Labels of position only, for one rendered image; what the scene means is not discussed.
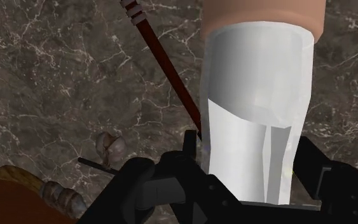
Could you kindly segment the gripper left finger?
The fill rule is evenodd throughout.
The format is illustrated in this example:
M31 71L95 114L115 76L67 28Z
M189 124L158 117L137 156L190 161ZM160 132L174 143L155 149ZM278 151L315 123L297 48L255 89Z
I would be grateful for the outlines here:
M128 160L78 224L144 224L156 206L168 204L179 224L238 220L243 205L195 162L197 132L187 130L181 151Z

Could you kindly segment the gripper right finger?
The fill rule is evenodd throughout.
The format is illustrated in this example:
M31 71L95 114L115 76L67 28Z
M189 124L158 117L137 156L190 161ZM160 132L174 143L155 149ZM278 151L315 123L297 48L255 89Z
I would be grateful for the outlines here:
M342 218L347 224L358 224L358 169L327 158L302 136L293 171L309 196L322 202L322 213Z

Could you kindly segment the white tall cup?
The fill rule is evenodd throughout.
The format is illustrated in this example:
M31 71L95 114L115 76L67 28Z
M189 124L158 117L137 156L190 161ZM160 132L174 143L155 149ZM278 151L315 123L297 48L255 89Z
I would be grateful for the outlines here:
M280 22L243 22L205 41L200 112L209 172L238 200L288 204L311 98L314 38Z

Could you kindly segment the garlic bulb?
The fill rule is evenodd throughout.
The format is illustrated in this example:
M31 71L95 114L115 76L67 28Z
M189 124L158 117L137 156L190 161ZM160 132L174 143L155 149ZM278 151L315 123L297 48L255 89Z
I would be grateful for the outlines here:
M95 139L95 150L105 169L112 169L113 165L125 156L127 149L126 141L121 136L101 132Z

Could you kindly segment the thin black rod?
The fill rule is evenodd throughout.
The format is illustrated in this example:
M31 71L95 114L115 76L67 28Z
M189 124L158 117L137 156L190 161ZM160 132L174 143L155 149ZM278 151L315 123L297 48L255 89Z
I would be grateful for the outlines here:
M107 173L110 173L110 174L113 174L113 175L117 175L117 173L119 173L119 171L117 171L116 169L106 169L102 165L100 165L100 164L98 164L96 162L93 162L91 160L87 160L87 159L82 158L82 157L78 157L78 162L81 163L81 164L87 165L89 167L92 167L94 169L98 169L100 171L104 171L104 172L107 172Z

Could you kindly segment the dark red stick white bands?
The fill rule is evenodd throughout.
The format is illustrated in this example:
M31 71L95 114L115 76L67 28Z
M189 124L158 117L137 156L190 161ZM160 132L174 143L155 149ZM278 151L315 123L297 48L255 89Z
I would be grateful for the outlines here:
M137 2L137 0L120 0L120 5L123 9L126 10L127 17L131 20L132 25L136 26L143 40L146 42L147 46L151 50L151 53L153 54L157 63L159 64L165 76L169 80L170 84L172 85L172 88L175 90L178 98L182 102L182 105L185 107L193 123L197 127L197 135L201 139L202 131L200 112L196 104L194 103L192 97L190 96L187 88L184 86L184 83L180 79L176 69L171 63L169 56L163 49L154 30L150 26L147 20L146 13L142 9L142 6Z

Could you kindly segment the dark brown round object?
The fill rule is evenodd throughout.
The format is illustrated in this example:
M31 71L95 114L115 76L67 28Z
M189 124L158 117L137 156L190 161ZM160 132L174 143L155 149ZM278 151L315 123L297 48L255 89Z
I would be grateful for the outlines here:
M0 224L75 224L17 183L0 180Z

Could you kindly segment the terracotta pot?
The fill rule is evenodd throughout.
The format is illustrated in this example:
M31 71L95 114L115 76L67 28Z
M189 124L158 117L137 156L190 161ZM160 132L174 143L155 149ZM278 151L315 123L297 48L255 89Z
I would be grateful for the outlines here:
M283 22L300 26L318 42L324 30L326 0L203 0L201 37L242 22Z

